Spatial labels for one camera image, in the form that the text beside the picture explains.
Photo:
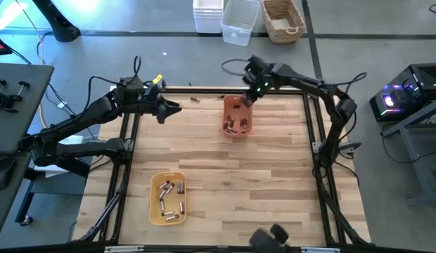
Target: aa battery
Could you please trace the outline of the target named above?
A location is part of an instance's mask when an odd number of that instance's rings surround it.
[[[167,193],[168,188],[163,189],[163,191],[161,192],[161,194],[159,195],[159,198],[163,198],[163,195],[165,195]]]
[[[179,208],[181,210],[181,214],[184,214],[184,204],[182,202],[179,203]]]
[[[163,189],[165,186],[167,186],[169,183],[169,180],[167,180],[166,182],[164,182],[161,186],[159,186],[159,189]]]
[[[162,212],[165,211],[165,201],[163,201],[163,199],[160,199],[160,208],[161,208]]]
[[[179,218],[179,215],[176,214],[176,215],[174,215],[174,216],[167,217],[167,221],[171,221],[171,220],[173,220],[173,219],[178,219],[178,218]]]
[[[172,183],[172,184],[169,186],[169,188],[168,188],[168,190],[167,190],[167,194],[171,191],[171,189],[173,189],[173,187],[174,187],[174,183]]]
[[[168,216],[168,215],[173,215],[174,212],[173,211],[169,211],[169,212],[162,212],[162,216]]]
[[[184,183],[179,182],[179,183],[177,184],[177,193],[178,193],[178,194],[182,194],[182,193],[184,193],[184,191],[185,191],[185,189],[184,189]]]

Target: concrete floor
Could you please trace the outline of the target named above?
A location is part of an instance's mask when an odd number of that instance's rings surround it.
[[[4,0],[0,17],[12,2]],[[28,11],[37,27],[48,29],[49,24],[33,3],[23,2],[28,4]],[[125,5],[123,0],[53,2],[81,30],[195,31],[191,0],[126,0]],[[194,86],[242,86],[238,77],[224,74],[220,64],[230,58],[248,58],[251,54],[268,61],[290,64],[299,73],[309,76],[314,76],[316,68],[321,67],[323,77],[331,82],[343,82],[367,71],[368,77],[350,89],[350,95],[359,106],[357,126],[350,134],[350,140],[362,142],[354,163],[360,178],[371,239],[381,246],[436,252],[436,205],[406,205],[405,197],[421,193],[416,176],[411,165],[397,164],[387,157],[379,136],[381,125],[374,120],[368,105],[368,100],[408,64],[436,63],[435,38],[410,39],[402,36],[436,35],[436,14],[428,10],[436,0],[295,0],[295,3],[301,11],[304,3],[308,4],[316,34],[346,36],[346,39],[312,37],[318,56],[315,66],[310,39],[300,39],[294,45],[277,46],[267,38],[252,38],[248,47],[240,47],[225,44],[219,37],[121,37],[117,34],[117,37],[85,36],[62,44],[47,36],[44,41],[45,60],[56,68],[51,83],[72,109],[79,112],[86,100],[88,78],[91,75],[109,79],[130,76],[135,55],[143,59],[142,79],[152,79],[160,72],[168,85],[175,86],[187,86],[189,82]],[[19,15],[8,24],[8,33],[18,27],[29,29],[25,16]],[[264,31],[260,17],[255,31]],[[347,34],[357,34],[358,37],[350,39]],[[370,34],[399,36],[382,39],[370,37]],[[35,53],[36,36],[0,33],[0,37],[33,63],[39,62]],[[0,62],[21,63],[21,59],[0,56]],[[234,67],[238,71],[243,66]],[[92,99],[102,96],[108,89],[106,83],[95,83]],[[66,114],[45,98],[43,106],[49,124],[65,119]],[[39,119],[35,117],[30,133],[40,129]],[[95,126],[92,130],[97,134],[99,127]],[[392,139],[387,144],[395,157],[407,159],[401,154],[401,141]],[[63,181],[66,176],[54,180]],[[36,221],[21,228],[13,220],[26,185],[24,181],[0,235],[0,248],[66,242],[81,196],[36,195],[30,209],[30,215]]]

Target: wooden table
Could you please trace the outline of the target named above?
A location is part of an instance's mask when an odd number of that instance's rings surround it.
[[[291,245],[325,245],[301,96],[257,101],[247,139],[227,138],[219,130],[223,102],[217,95],[165,98],[183,110],[165,124],[150,115],[141,118],[120,244],[248,245],[257,228],[269,229],[276,222],[289,232]],[[324,110],[323,120],[328,129]],[[104,124],[99,138],[119,136],[121,123]],[[338,161],[353,168],[350,160]],[[84,235],[103,211],[111,168],[109,164],[90,173],[73,239]],[[333,168],[343,214],[370,240],[357,180],[342,167]],[[148,218],[150,179],[161,171],[182,171],[187,178],[187,218],[178,226],[154,226]],[[112,215],[108,235],[114,220]],[[330,220],[336,238],[332,215]]]

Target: purple led light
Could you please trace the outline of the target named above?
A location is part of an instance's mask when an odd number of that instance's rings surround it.
[[[400,110],[400,109],[385,110],[384,112],[382,112],[382,113],[380,114],[380,116],[384,115],[386,112],[401,112],[401,110]]]
[[[391,96],[384,96],[384,102],[387,106],[395,106],[395,103],[393,103],[392,97]]]

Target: yellow tray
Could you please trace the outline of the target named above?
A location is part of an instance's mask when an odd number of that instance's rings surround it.
[[[174,183],[174,187],[170,193],[165,194],[163,196],[163,200],[165,201],[165,211],[173,211],[174,214],[178,214],[179,218],[171,221],[167,221],[166,216],[162,216],[162,208],[160,207],[159,195],[162,190],[159,189],[164,182],[169,180],[169,185]],[[177,193],[177,184],[184,183],[184,194]],[[177,225],[182,223],[187,217],[187,208],[186,208],[186,180],[185,175],[181,172],[162,172],[157,173],[150,180],[150,206],[149,206],[149,220],[154,225],[157,226],[166,226],[166,225]],[[179,203],[182,202],[184,204],[184,214],[181,214]]]

